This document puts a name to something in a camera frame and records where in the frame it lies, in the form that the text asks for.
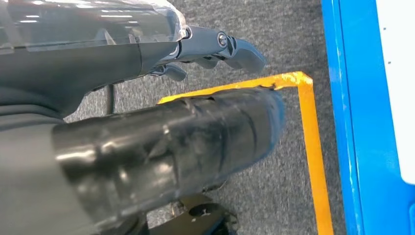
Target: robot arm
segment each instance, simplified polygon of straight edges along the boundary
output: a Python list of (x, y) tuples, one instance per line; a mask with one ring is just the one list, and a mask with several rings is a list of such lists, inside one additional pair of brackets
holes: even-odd
[(211, 69), (222, 60), (250, 72), (265, 65), (251, 44), (184, 25), (171, 6), (149, 2), (0, 1), (0, 234), (124, 235), (131, 217), (200, 192), (273, 149), (282, 104), (266, 88), (62, 121), (108, 84), (146, 74), (182, 80), (174, 62)]

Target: white panel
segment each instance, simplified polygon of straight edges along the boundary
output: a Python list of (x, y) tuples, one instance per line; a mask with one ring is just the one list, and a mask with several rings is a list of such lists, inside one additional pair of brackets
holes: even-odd
[(415, 185), (415, 1), (376, 4), (401, 176)]

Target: blue frame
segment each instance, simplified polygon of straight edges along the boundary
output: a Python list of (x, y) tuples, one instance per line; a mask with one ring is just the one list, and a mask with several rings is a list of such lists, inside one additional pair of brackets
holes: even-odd
[(376, 1), (322, 7), (347, 234), (415, 234), (415, 186), (400, 177)]

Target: gray carpet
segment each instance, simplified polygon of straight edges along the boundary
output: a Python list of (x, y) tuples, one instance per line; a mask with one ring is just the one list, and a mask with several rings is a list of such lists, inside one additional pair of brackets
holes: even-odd
[[(166, 77), (145, 77), (119, 84), (116, 111), (154, 105), (161, 97), (252, 79), (270, 74), (304, 71), (314, 78), (321, 141), (334, 229), (346, 234), (336, 154), (330, 84), (327, 71), (323, 21), (319, 0), (172, 0), (189, 24), (221, 29), (254, 43), (269, 64), (261, 74), (234, 71), (224, 64), (213, 70), (182, 65), (183, 82)], [(285, 134), (274, 153), (230, 178), (210, 195), (237, 213), (240, 235), (317, 234), (302, 135), (298, 94), (282, 91), (286, 103)], [(87, 96), (75, 121), (104, 114), (103, 91)], [(169, 218), (167, 210), (149, 215), (154, 225)]]

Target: black metal bracket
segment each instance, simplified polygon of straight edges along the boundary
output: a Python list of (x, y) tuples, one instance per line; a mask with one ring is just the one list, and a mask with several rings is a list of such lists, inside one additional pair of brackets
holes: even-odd
[(179, 200), (185, 211), (150, 229), (150, 235), (235, 235), (238, 220), (209, 197), (197, 194)]

